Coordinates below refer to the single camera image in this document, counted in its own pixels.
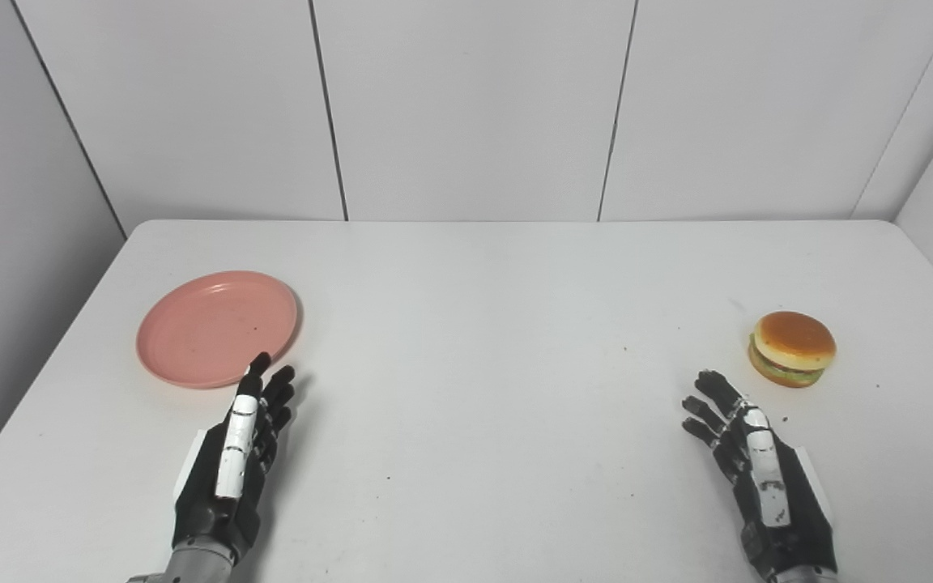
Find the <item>burger patty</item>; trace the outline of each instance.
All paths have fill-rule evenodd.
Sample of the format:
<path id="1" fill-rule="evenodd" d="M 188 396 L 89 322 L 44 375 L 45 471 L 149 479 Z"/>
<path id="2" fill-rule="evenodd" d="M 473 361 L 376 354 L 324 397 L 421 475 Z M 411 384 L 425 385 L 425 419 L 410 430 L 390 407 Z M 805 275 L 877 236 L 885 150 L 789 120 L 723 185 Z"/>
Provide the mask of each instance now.
<path id="1" fill-rule="evenodd" d="M 771 368 L 774 372 L 780 373 L 783 377 L 797 377 L 799 380 L 815 380 L 823 374 L 822 368 L 817 370 L 799 370 L 797 368 L 786 368 L 784 365 L 769 360 L 758 350 L 758 344 L 755 344 L 754 334 L 751 335 L 751 348 L 763 365 L 767 366 L 767 368 Z"/>

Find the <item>pink plate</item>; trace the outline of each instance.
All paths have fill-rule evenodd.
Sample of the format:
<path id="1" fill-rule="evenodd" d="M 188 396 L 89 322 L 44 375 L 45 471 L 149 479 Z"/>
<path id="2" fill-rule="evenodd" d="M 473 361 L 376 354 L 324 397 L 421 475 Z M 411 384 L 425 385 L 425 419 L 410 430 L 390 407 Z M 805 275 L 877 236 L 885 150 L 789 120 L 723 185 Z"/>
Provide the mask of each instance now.
<path id="1" fill-rule="evenodd" d="M 282 354 L 293 340 L 297 302 L 289 287 L 251 270 L 186 282 L 149 310 L 136 351 L 149 372 L 182 387 L 236 383 L 258 353 Z"/>

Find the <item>white thumb segment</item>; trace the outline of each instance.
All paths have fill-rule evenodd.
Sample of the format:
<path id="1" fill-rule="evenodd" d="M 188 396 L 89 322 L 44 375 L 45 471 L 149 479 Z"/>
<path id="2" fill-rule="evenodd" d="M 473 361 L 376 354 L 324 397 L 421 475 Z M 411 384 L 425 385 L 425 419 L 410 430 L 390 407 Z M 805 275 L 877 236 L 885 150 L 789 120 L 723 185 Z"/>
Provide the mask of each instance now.
<path id="1" fill-rule="evenodd" d="M 244 494 L 244 469 L 251 453 L 254 438 L 254 421 L 258 412 L 258 399 L 251 395 L 237 395 L 232 402 L 229 429 L 222 446 L 222 458 L 218 465 L 218 483 L 215 496 L 240 499 Z"/>
<path id="2" fill-rule="evenodd" d="M 762 523 L 770 528 L 790 524 L 790 506 L 787 503 L 787 487 L 780 470 L 780 458 L 769 421 L 759 409 L 751 409 L 744 415 L 744 422 L 751 428 L 748 433 L 748 454 L 751 455 L 751 477 L 758 490 L 762 507 Z"/>

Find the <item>metal forearm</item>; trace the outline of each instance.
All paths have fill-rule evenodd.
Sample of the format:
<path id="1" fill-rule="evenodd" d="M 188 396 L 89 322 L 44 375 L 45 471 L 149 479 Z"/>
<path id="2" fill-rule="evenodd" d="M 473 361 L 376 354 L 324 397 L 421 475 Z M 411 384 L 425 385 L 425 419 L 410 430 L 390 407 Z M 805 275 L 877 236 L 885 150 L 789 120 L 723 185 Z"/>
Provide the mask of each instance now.
<path id="1" fill-rule="evenodd" d="M 129 583 L 226 583 L 232 572 L 234 554 L 229 547 L 201 536 L 181 543 L 171 552 L 165 572 L 140 575 Z"/>

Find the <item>toy hamburger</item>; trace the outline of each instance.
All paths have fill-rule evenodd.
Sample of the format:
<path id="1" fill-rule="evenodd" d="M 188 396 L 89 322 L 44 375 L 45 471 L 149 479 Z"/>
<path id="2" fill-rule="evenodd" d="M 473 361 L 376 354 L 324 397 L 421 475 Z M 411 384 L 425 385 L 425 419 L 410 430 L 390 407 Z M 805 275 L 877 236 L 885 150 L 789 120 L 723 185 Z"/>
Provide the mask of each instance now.
<path id="1" fill-rule="evenodd" d="M 833 362 L 837 344 L 830 331 L 803 313 L 764 315 L 748 346 L 748 358 L 763 377 L 785 387 L 808 387 Z"/>

